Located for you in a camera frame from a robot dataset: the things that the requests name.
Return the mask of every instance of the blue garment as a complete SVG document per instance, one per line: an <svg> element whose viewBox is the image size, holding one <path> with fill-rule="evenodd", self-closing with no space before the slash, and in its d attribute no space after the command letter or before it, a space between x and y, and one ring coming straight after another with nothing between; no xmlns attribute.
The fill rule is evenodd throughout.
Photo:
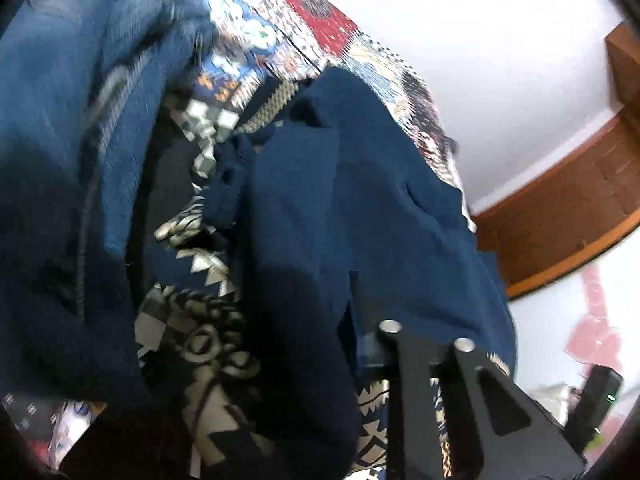
<svg viewBox="0 0 640 480"><path fill-rule="evenodd" d="M215 37L200 0L27 0L0 40L0 380L147 402L124 254L165 87Z"/></svg>
<svg viewBox="0 0 640 480"><path fill-rule="evenodd" d="M388 318L443 344L469 337L513 369L504 284L476 248L460 190L438 179L370 88L329 68L277 118L258 132L270 138L249 170L243 137L216 147L218 168L203 191L210 206L239 197L234 210L227 202L208 218L236 223L246 244L242 294L257 326L261 391L277 388L270 381L279 373L285 386L270 400L300 399L308 433L349 449L358 412L336 329L354 270L367 296L394 299ZM303 449L277 424L289 428L295 460Z"/></svg>

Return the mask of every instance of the clothes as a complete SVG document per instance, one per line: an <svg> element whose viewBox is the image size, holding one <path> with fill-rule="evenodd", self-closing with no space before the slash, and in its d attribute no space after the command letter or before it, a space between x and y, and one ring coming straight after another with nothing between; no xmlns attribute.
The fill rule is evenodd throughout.
<svg viewBox="0 0 640 480"><path fill-rule="evenodd" d="M313 81L307 81L304 84L296 84L296 87L300 90L303 86L314 84ZM156 231L158 240L163 244L167 244L169 248L177 250L177 252L166 250L164 245L158 246L153 242L148 245L148 260L154 268L154 275L158 282L177 287L178 290L186 287L191 291L188 294L194 294L195 291L199 291L200 294L217 297L230 291L235 291L234 296L236 298L241 297L242 269L238 269L241 266L238 266L237 258L235 258L231 268L229 267L232 258L230 258L230 253L228 252L229 249L232 250L234 245L238 245L234 243L239 235L239 229L235 228L238 203L241 201L242 194L246 188L246 178L241 175L246 176L247 171L250 171L254 164L255 151L258 147L252 146L252 143L261 145L271 134L272 128L260 129L258 126L273 122L273 125L279 128L282 125L283 118L286 118L288 112L286 110L283 112L282 107L290 100L290 86L291 84L288 82L274 85L268 81L258 89L247 107L247 112L236 128L237 132L248 131L252 132L252 134L250 136L235 136L225 144L218 143L214 149L217 159L216 174L219 176L218 179L214 177L217 185L197 190L189 206ZM280 107L272 105L274 100L280 103ZM210 108L207 109L205 107L199 112L199 115L209 117L211 116L210 112ZM185 126L190 126L191 120L189 117L190 115L187 114L187 117L180 118L180 121L184 122ZM191 127L187 128L185 135L189 136L191 133ZM226 243L221 245L220 240L225 240ZM489 267L491 264L495 267L495 261L492 262L491 258L488 261ZM166 320L166 314L162 313L164 310L164 308L153 308L151 310L144 308L143 312L148 312L156 320L164 322ZM248 316L248 319L250 323L255 320L254 316ZM175 330L167 330L170 335L163 336L163 340L166 339L171 342L176 337L178 340L185 337L185 335L175 333ZM348 336L341 337L343 345L349 344L348 339ZM489 357L506 374L509 373L508 367L499 359L499 356L492 353ZM442 415L437 420L439 421L438 430L440 431L444 473L448 476L450 475L448 435L437 380L433 380L433 388L434 415L436 413ZM270 388L267 386L263 388L263 390L265 389L269 390ZM358 394L361 429L358 435L357 455L353 459L352 471L385 465L387 389L386 381L377 381L373 384L367 380L358 380L356 382L355 391ZM290 409L290 395L286 393L286 388L281 388L280 392L279 396L276 395L274 397L280 397L284 400L284 402L280 403L280 409L286 412L287 409ZM268 427L265 429L264 424L259 423L259 410L272 412L274 406L262 403L259 405L258 411L254 410L253 412L256 417L255 420L258 421L258 430L268 432ZM216 429L215 421L211 429L212 434L220 430L220 428ZM279 445L280 443L274 442L276 448ZM309 446L304 451L313 455L313 450L313 443L309 442ZM242 462L242 450L237 447L235 449L233 447L228 448L225 453L225 463L233 464L238 461ZM330 464L324 464L324 468L327 468L327 466L331 467ZM215 471L212 474L215 476L220 473Z"/></svg>
<svg viewBox="0 0 640 480"><path fill-rule="evenodd" d="M189 142L161 108L146 149L127 241L127 276L135 305L154 284L145 265L144 244L193 196L191 167L199 153L198 145Z"/></svg>
<svg viewBox="0 0 640 480"><path fill-rule="evenodd" d="M152 402L124 266L164 88L210 48L199 0L27 0L0 40L0 381Z"/></svg>
<svg viewBox="0 0 640 480"><path fill-rule="evenodd" d="M221 156L221 150L236 154L235 141L243 142L238 160ZM217 166L221 179L231 172L235 177L230 182L239 183L243 179L238 179L237 172L252 167L255 152L245 137L235 136L233 141L216 146L216 156L235 162ZM346 393L343 400L347 400L353 413L348 417L348 408L343 410L345 413L338 413L328 407L347 429L331 438L308 424L308 399L291 394L293 385L279 367L272 366L258 374L264 363L256 358L252 337L256 331L269 329L261 327L259 316L247 310L250 303L237 304L241 295L236 294L238 281L231 280L229 254L216 250L215 235L219 233L211 229L213 223L227 230L232 228L228 223L232 218L227 213L234 211L242 190L230 186L218 188L214 194L207 191L200 190L184 213L156 231L161 244L150 243L146 248L154 279L162 286L156 289L154 304L146 302L136 321L136 338L145 349L145 357L150 358L144 359L143 371L184 389L182 414L202 455L202 478L252 478L260 473L269 478L293 479L311 472L315 478L341 478L350 468L360 426L354 383L346 362L342 384L326 387L341 388ZM192 224L197 224L197 232ZM233 241L237 247L238 240ZM239 319L246 323L236 321L236 326L230 328L224 323L225 317L208 314L220 310L227 316L240 315ZM139 337L145 326L151 329L150 334L157 333L153 327L159 324L159 338ZM197 348L192 348L196 341ZM210 352L217 341L222 342L223 351ZM234 345L227 349L229 342ZM278 346L279 341L271 344ZM175 348L188 348L188 354L193 356L186 358L182 350L177 358ZM324 358L325 349L313 348L319 358ZM238 373L238 358L247 373ZM366 406L363 413L374 411L369 408ZM225 416L226 412L234 414L233 420ZM333 416L328 426L334 426Z"/></svg>
<svg viewBox="0 0 640 480"><path fill-rule="evenodd" d="M226 203L209 218L235 223L250 248L242 293L261 327L254 352L264 376L277 370L304 399L309 428L348 439L353 386L335 330L351 270L367 295L389 299L390 319L441 343L469 337L513 369L504 284L476 249L459 190L437 179L362 81L327 69L265 129L253 167L242 136L216 147L203 195L239 197L235 216ZM364 335L357 320L355 329Z"/></svg>
<svg viewBox="0 0 640 480"><path fill-rule="evenodd" d="M197 99L241 112L270 75L299 82L342 66L374 90L438 177L462 190L453 158L457 145L444 135L424 79L331 2L203 1L224 34L190 82ZM475 231L464 196L462 211Z"/></svg>

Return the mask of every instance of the printed fabric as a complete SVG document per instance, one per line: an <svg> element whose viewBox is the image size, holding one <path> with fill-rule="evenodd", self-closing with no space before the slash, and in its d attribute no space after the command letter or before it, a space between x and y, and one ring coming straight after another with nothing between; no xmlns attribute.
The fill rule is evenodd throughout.
<svg viewBox="0 0 640 480"><path fill-rule="evenodd" d="M241 114L268 76L300 81L327 66L364 80L436 175L462 190L453 155L424 79L327 0L203 0L220 36L190 86L194 96ZM475 225L462 210L474 230Z"/></svg>

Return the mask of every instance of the black device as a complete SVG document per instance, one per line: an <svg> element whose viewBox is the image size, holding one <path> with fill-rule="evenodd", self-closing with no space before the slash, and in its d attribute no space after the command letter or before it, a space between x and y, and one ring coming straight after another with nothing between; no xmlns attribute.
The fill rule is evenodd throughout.
<svg viewBox="0 0 640 480"><path fill-rule="evenodd" d="M452 480L566 480L585 469L582 456L622 384L594 366L564 428L468 338L441 345L384 319L388 300L367 298L351 275L354 313L367 335L366 373L388 379L386 474L390 480L444 480L432 403L442 391Z"/></svg>

